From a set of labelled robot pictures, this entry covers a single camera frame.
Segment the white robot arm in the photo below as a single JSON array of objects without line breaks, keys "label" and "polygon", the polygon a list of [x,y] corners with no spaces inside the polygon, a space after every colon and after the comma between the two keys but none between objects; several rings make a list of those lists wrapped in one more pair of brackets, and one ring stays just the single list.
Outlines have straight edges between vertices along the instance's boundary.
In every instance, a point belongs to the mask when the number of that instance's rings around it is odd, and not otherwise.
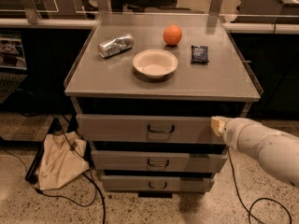
[{"label": "white robot arm", "polygon": [[299,187],[299,138],[246,118],[211,118],[227,147],[245,153],[275,179]]}]

